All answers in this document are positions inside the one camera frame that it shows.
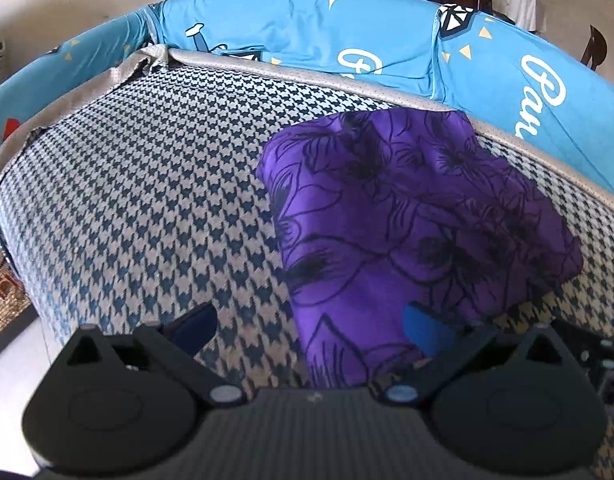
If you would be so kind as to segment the houndstooth sofa seat cover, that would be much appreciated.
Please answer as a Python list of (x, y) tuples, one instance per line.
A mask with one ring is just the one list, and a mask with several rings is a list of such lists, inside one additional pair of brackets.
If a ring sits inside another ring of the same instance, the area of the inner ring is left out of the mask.
[(0, 149), (44, 479), (614, 479), (614, 196), (397, 91), (162, 47)]

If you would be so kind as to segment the white clothed dining table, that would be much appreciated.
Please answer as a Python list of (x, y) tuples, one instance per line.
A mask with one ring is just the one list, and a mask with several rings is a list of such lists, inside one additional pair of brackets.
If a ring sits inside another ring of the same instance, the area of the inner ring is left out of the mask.
[(517, 27), (537, 32), (537, 0), (491, 0), (492, 10), (503, 14)]

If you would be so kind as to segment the blue printed sofa back cover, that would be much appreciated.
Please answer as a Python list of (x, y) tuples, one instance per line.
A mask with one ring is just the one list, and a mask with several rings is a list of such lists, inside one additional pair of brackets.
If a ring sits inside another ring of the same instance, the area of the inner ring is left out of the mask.
[(266, 143), (396, 107), (464, 114), (575, 233), (614, 233), (614, 87), (548, 41), (456, 3), (165, 0), (0, 85), (0, 243), (275, 232)]

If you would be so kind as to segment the purple floral garment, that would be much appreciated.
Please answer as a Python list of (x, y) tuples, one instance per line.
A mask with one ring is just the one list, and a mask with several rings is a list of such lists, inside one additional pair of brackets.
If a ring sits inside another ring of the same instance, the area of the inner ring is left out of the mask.
[(537, 184), (460, 112), (396, 107), (276, 133), (256, 169), (311, 382), (345, 388), (427, 358), (432, 324), (486, 322), (582, 269)]

